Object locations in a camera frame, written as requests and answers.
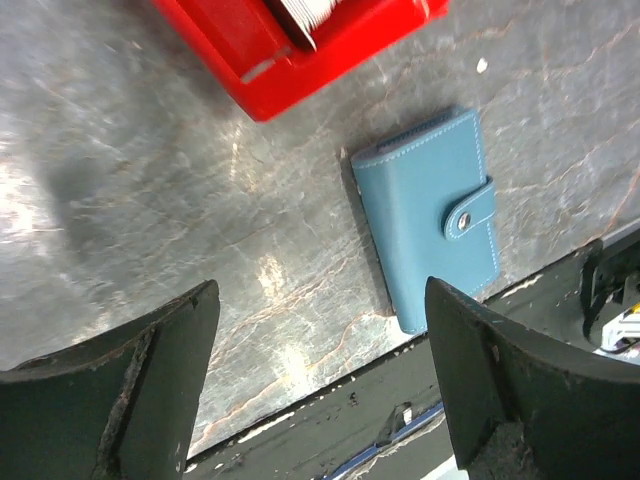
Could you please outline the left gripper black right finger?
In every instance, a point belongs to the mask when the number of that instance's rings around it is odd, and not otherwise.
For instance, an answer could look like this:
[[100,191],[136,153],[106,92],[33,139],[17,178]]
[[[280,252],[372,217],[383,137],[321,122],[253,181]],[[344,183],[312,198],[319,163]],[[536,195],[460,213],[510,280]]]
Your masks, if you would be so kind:
[[544,479],[639,476],[639,368],[567,345],[431,277],[425,309],[459,468],[505,469],[519,435]]

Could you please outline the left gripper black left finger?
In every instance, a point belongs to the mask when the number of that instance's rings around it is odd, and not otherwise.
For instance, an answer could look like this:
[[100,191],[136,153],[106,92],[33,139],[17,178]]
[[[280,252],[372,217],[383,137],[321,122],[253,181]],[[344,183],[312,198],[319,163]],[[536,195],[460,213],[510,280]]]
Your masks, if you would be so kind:
[[181,478],[219,317],[218,284],[206,280],[2,372],[2,478]]

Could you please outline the blue leather card holder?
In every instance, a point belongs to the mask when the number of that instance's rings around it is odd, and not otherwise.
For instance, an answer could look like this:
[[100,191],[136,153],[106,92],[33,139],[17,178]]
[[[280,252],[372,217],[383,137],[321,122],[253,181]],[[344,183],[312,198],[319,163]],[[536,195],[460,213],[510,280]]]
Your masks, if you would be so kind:
[[500,273],[479,114],[450,107],[351,158],[400,329],[428,329],[425,285],[482,292]]

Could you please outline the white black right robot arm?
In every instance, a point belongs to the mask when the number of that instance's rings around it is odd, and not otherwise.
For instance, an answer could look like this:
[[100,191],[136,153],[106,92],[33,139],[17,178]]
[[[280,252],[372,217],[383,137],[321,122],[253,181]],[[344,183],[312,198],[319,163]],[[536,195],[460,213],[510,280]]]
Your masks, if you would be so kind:
[[639,343],[639,245],[603,249],[582,271],[582,332],[598,353],[621,355]]

